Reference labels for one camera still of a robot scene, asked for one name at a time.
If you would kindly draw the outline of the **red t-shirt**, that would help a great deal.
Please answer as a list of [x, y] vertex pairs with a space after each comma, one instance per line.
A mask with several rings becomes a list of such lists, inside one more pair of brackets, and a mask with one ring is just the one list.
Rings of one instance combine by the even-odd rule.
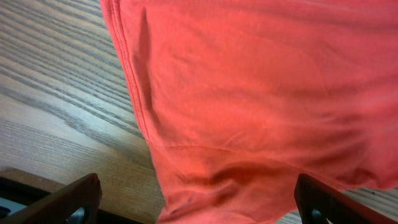
[[104, 0], [165, 207], [274, 223], [297, 177], [397, 186], [397, 2]]

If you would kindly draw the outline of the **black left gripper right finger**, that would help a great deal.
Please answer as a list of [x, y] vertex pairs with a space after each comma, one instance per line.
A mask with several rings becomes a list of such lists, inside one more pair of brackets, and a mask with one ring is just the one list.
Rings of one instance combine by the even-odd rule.
[[300, 174], [294, 198], [303, 224], [397, 224], [308, 174]]

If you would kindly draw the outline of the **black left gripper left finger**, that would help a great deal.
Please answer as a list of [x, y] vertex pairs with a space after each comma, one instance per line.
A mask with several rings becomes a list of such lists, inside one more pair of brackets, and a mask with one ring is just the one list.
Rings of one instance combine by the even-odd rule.
[[84, 211], [82, 223], [96, 223], [101, 196], [100, 180], [95, 173], [91, 173], [1, 219], [1, 223], [72, 223], [73, 214], [80, 208]]

